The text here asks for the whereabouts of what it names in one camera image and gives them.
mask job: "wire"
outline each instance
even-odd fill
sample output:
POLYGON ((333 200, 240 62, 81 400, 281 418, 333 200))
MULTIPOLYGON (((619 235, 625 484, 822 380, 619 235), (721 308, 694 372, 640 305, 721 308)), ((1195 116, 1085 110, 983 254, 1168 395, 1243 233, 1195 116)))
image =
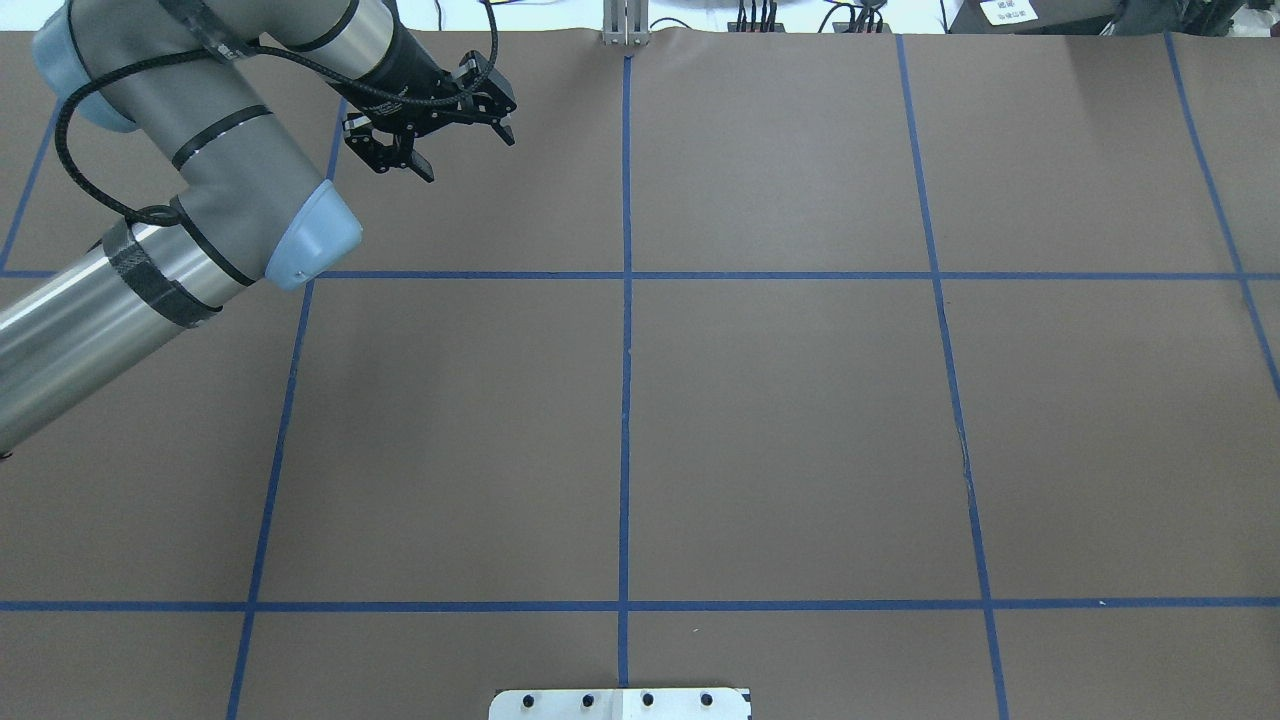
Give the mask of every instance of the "wire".
POLYGON ((854 24, 854 6, 851 4, 849 4, 849 3, 836 3, 835 5, 831 6, 829 10, 827 10, 827 15, 824 18, 822 18, 822 24, 818 26, 818 32, 822 32, 823 29, 827 28, 827 20, 829 20, 831 15, 836 14, 836 10, 838 10, 841 8, 849 8, 849 24, 850 24, 850 27, 852 27, 852 24, 854 24))
POLYGON ((846 27, 845 32, 863 32, 863 23, 868 22, 869 15, 870 10, 867 9, 867 5, 859 5, 858 19, 846 27))
POLYGON ((867 35, 877 35, 884 29, 884 15, 879 9, 883 5, 874 5, 867 9, 867 35))
MULTIPOLYGON (((442 97, 442 99, 402 97, 393 92, 387 92, 385 90, 381 90, 379 87, 374 87, 371 85, 360 82, 358 79, 352 79, 332 68, 326 68, 325 65, 321 65, 315 60, 310 60, 289 50, 271 47, 268 45, 259 45, 255 49, 261 55, 271 55, 275 58, 283 58, 292 63, 297 63, 312 72, 320 73, 321 76, 334 82, 349 86, 355 90, 371 95, 379 100, 399 102, 402 105, 410 105, 413 108, 443 108, 448 105, 456 105, 457 102, 475 95, 476 90, 479 90, 480 86, 489 79, 489 76, 493 74, 494 65, 498 61, 498 20, 493 14, 493 3, 492 0, 480 0, 480 1, 485 6, 485 13, 489 15, 489 35, 490 35, 489 61, 485 64, 485 68, 480 70, 480 74, 476 76, 476 79, 471 85, 463 87, 461 91, 448 97, 442 97)), ((193 63, 196 60, 212 60, 212 59, 214 59, 212 55, 210 55, 209 50, 205 49, 188 50, 186 53, 174 53, 172 55, 160 55, 156 58, 147 58, 146 60, 140 60, 131 65, 116 68, 106 74, 102 74, 82 85, 74 92, 72 92, 70 96, 67 97, 67 101, 63 102, 61 109, 58 111, 58 122, 54 127, 54 150, 58 152, 58 160, 61 163, 63 169, 67 170, 67 174, 72 178, 72 181, 77 186, 79 186, 79 188, 83 190, 90 197, 110 208, 113 211, 122 215, 129 223, 145 223, 161 227, 177 225, 179 223, 178 213, 173 208, 169 208, 168 205, 151 205, 143 208, 142 210, 134 210, 128 205, 120 202, 119 200, 111 197, 101 188, 99 188, 96 184, 93 184, 87 177, 84 177, 84 173, 81 172, 79 167, 76 164, 76 160, 72 159, 70 147, 67 143, 67 133, 68 129, 70 128, 72 117, 76 114, 76 108, 81 102, 83 102, 86 97, 93 95, 95 92, 102 90, 104 87, 116 83, 127 77, 136 76, 141 72, 151 70, 155 68, 180 65, 183 63, 193 63)))
POLYGON ((658 18, 657 20, 649 23, 649 29, 653 29, 653 26, 655 26, 655 24, 658 24, 658 23, 660 23, 663 20, 671 20, 673 23, 680 23, 680 24, 687 27, 689 29, 694 29, 692 27, 690 27, 689 23, 686 23, 685 20, 682 20, 680 18, 658 18))

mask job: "blue tape line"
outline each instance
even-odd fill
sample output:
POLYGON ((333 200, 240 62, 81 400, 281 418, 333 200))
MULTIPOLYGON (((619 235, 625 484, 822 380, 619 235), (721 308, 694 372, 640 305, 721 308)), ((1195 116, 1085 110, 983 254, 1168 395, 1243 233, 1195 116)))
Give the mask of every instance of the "blue tape line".
POLYGON ((622 59, 622 432, 618 471, 618 687, 630 684, 631 602, 631 56, 622 59))
POLYGON ((348 602, 259 602, 257 612, 617 612, 618 603, 602 601, 348 601, 348 602))
POLYGON ((338 119, 334 122, 333 141, 329 143, 329 168, 325 170, 325 179, 333 179, 338 172, 338 149, 342 147, 342 120, 347 115, 347 99, 338 101, 338 119))
POLYGON ((996 610, 1124 610, 1158 607, 1280 607, 1280 597, 1068 597, 993 600, 996 610))
POLYGON ((640 270, 637 281, 927 281, 933 275, 910 270, 640 270))
POLYGON ((945 272, 945 281, 1236 281, 1235 273, 945 272))
POLYGON ((236 671, 232 675, 230 696, 227 701, 227 720, 234 720, 239 712, 239 693, 244 684, 244 667, 248 664, 250 642, 253 637, 253 615, 256 612, 259 591, 262 587, 262 568, 266 565, 266 544, 271 536, 271 516, 275 512, 275 496, 280 487, 280 469, 284 466, 284 442, 289 433, 289 420, 293 415, 293 396, 298 387, 298 365, 302 361, 302 342, 307 334, 307 322, 311 319, 311 299, 315 293, 315 281, 306 284, 302 293, 302 310, 298 313, 298 329, 293 337, 293 359, 289 361, 289 379, 284 386, 284 405, 280 409, 280 424, 275 434, 275 454, 271 459, 271 477, 266 486, 266 501, 262 506, 262 524, 257 532, 257 550, 253 552, 253 573, 248 583, 248 602, 244 610, 244 625, 241 629, 239 650, 236 653, 236 671))
POLYGON ((243 602, 163 600, 9 600, 0 612, 243 612, 243 602))
POLYGON ((915 164, 915 190, 920 197, 920 219, 924 223, 924 242, 929 252, 929 272, 933 274, 933 302, 938 314, 938 331, 942 337, 942 356, 947 366, 947 386, 951 391, 951 413, 956 433, 960 437, 960 455, 964 461, 965 491, 969 496, 969 530, 973 536, 973 553, 978 565, 978 587, 983 602, 987 624, 987 650, 991 653, 991 675, 996 691, 996 707, 1000 720, 1009 720, 1009 700, 1005 693, 1005 670, 1000 659, 1000 638, 996 633, 996 614, 991 609, 991 578, 987 573, 987 552, 982 539, 982 521, 978 516, 978 492, 973 483, 973 464, 969 456, 969 438, 965 433, 964 407, 960 404, 960 383, 956 379, 955 356, 951 350, 951 328, 947 323, 946 299, 942 293, 942 274, 938 266, 938 250, 933 237, 933 218, 929 213, 929 193, 924 184, 924 160, 920 154, 920 138, 915 127, 915 106, 911 102, 911 79, 906 67, 906 45, 902 36, 897 40, 897 64, 902 74, 902 101, 906 106, 906 127, 911 137, 911 160, 915 164))
POLYGON ((56 275, 54 270, 0 270, 0 278, 13 279, 44 279, 56 275))
MULTIPOLYGON (((632 281, 931 281, 928 270, 632 270, 632 281)), ((1280 281, 1280 273, 1100 273, 946 270, 945 281, 1280 281)), ((612 270, 328 270, 320 279, 426 279, 426 281, 623 281, 626 272, 612 270)))
MULTIPOLYGON (((314 601, 257 602, 256 614, 502 614, 617 612, 622 603, 600 601, 314 601)), ((9 600, 0 612, 244 612, 247 602, 9 600)), ((1162 607, 1280 607, 1276 596, 1056 597, 982 600, 632 600, 631 612, 922 612, 955 610, 1132 610, 1162 607)))
POLYGON ((856 612, 982 610, 980 600, 685 600, 631 602, 635 612, 856 612))
POLYGON ((36 150, 36 159, 31 163, 31 172, 27 173, 27 184, 22 188, 22 197, 18 200, 18 209, 13 213, 13 220, 9 223, 9 233, 5 234, 4 247, 0 247, 0 270, 4 270, 5 265, 9 263, 9 254, 13 252, 13 243, 18 240, 18 225, 22 224, 22 217, 27 213, 27 202, 31 201, 31 193, 36 190, 36 177, 40 176, 40 165, 45 163, 45 152, 49 151, 49 140, 54 136, 54 126, 58 120, 58 110, 61 106, 54 108, 52 114, 49 115, 49 124, 45 126, 45 135, 40 138, 40 147, 36 150))
POLYGON ((521 270, 328 270, 321 279, 428 279, 428 281, 620 281, 609 272, 521 272, 521 270))
POLYGON ((1226 220, 1226 210, 1222 209, 1222 199, 1217 193, 1217 183, 1213 182, 1213 173, 1208 168, 1208 159, 1204 156, 1204 147, 1199 141, 1199 132, 1196 129, 1196 118, 1192 117, 1192 105, 1187 99, 1187 87, 1183 85, 1183 70, 1178 65, 1178 51, 1174 49, 1174 36, 1165 32, 1165 50, 1169 53, 1169 67, 1174 73, 1174 85, 1178 86, 1178 100, 1183 105, 1183 119, 1187 120, 1187 132, 1192 138, 1192 147, 1196 150, 1196 160, 1199 161, 1201 173, 1204 176, 1204 184, 1208 187, 1208 199, 1213 204, 1213 214, 1217 215, 1217 225, 1222 231, 1222 240, 1226 241, 1226 251, 1231 256, 1231 266, 1240 281, 1240 292, 1244 295, 1244 305, 1249 309, 1249 322, 1253 323, 1253 334, 1262 346, 1262 360, 1271 374, 1271 387, 1280 397, 1280 369, 1276 368, 1275 355, 1271 352, 1271 342, 1267 340, 1266 329, 1262 327, 1262 318, 1258 315, 1258 306, 1253 301, 1253 291, 1244 275, 1244 263, 1240 260, 1240 251, 1235 245, 1235 236, 1231 234, 1231 224, 1226 220))

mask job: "light blue joint cap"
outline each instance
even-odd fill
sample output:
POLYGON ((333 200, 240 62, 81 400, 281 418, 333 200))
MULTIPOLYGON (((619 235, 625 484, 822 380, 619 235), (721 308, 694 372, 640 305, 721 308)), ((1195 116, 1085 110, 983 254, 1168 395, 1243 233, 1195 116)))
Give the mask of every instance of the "light blue joint cap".
POLYGON ((324 181, 280 237, 266 264, 266 279, 294 290, 355 250, 364 232, 338 188, 324 181))
MULTIPOLYGON (((70 5, 64 4, 40 28, 31 41, 31 55, 36 59, 36 69, 44 76, 49 87, 58 94, 58 101, 65 102, 72 92, 88 82, 88 72, 81 63, 72 38, 70 5)), ((115 131, 133 132, 137 123, 125 118, 102 97, 101 92, 90 95, 76 110, 95 126, 115 131)))

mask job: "white label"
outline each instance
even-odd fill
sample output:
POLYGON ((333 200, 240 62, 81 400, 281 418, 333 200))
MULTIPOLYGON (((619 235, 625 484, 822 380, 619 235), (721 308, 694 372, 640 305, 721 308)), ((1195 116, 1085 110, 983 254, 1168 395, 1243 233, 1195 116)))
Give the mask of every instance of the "white label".
POLYGON ((987 0, 982 4, 982 12, 987 14, 987 22, 993 26, 1009 26, 1038 20, 1036 8, 1030 0, 987 0))

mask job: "blue tape grid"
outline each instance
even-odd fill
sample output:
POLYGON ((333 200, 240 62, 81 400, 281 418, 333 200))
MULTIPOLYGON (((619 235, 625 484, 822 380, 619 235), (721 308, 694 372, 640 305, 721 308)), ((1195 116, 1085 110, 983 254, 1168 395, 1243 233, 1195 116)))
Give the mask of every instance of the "blue tape grid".
MULTIPOLYGON (((623 337, 622 337, 622 388, 621 388, 621 468, 620 468, 620 512, 618 512, 618 600, 617 601, 538 601, 538 602, 260 602, 262 570, 270 537, 271 515, 279 488, 280 470, 284 461, 284 446, 292 416, 293 397, 297 388, 297 372, 302 356, 303 340, 310 319, 315 283, 308 283, 302 299, 297 334, 293 345, 293 357, 285 386, 284 404, 276 436, 266 501, 259 530, 259 543, 253 560, 250 591, 244 602, 200 602, 200 601, 0 601, 0 612, 238 612, 244 615, 239 650, 228 697, 227 717, 234 719, 239 707, 248 652, 251 647, 253 621, 257 614, 282 612, 614 612, 618 618, 618 683, 626 687, 628 682, 628 614, 630 612, 861 612, 861 611, 982 611, 991 656, 997 710, 1001 720, 1007 720, 1009 707, 1005 697, 1004 673, 1000 659, 1000 643, 996 629, 996 611, 1019 610, 1112 610, 1112 609, 1221 609, 1221 607, 1280 607, 1280 597, 1080 597, 1080 598, 997 598, 992 597, 986 552, 982 541, 982 523, 978 510, 978 497, 969 461, 968 442, 964 427, 964 407, 960 386, 951 351, 950 327, 946 318, 943 281, 1126 281, 1126 282, 1212 282, 1234 281, 1240 286, 1242 296, 1249 311, 1254 333, 1262 350, 1263 360, 1271 374, 1276 393, 1280 395, 1280 372, 1267 341, 1251 282, 1276 282, 1280 273, 1248 273, 1243 266, 1230 223, 1222 208, 1213 174, 1204 156, 1199 133, 1192 115, 1187 88, 1172 36, 1165 35, 1170 69, 1178 88, 1179 101, 1187 123, 1190 143, 1204 177, 1206 188, 1213 205, 1224 241, 1231 258, 1231 273, 1100 273, 1100 272, 945 272, 940 268, 937 247, 933 236, 932 215, 928 205, 924 163, 916 132, 915 109, 911 100, 910 73, 906 49, 901 36, 897 38, 899 68, 902 83, 902 99, 906 109, 908 129, 911 141, 911 154, 915 167, 916 191, 920 201, 920 218, 929 258, 928 272, 643 272, 634 270, 631 252, 631 77, 632 58, 623 59, 622 65, 622 272, 436 272, 436 270, 333 270, 320 275, 324 281, 342 279, 550 279, 550 281, 621 281, 623 287, 623 337), (964 461, 964 475, 969 497, 970 532, 974 544, 974 559, 979 582, 980 598, 957 600, 831 600, 831 601, 632 601, 630 597, 630 409, 631 409, 631 328, 634 282, 662 281, 928 281, 933 286, 938 315, 938 331, 942 340, 943 360, 947 369, 947 383, 951 391, 952 413, 964 461)), ((338 149, 340 147, 340 123, 346 113, 346 102, 339 105, 338 119, 330 149, 326 177, 333 178, 337 169, 338 149)), ((22 224, 23 214, 36 184, 36 178, 47 152, 54 129, 55 113, 41 138, 40 147, 27 176, 22 197, 9 224, 4 245, 0 246, 0 278, 40 279, 54 274, 50 270, 10 270, 6 269, 22 224)))

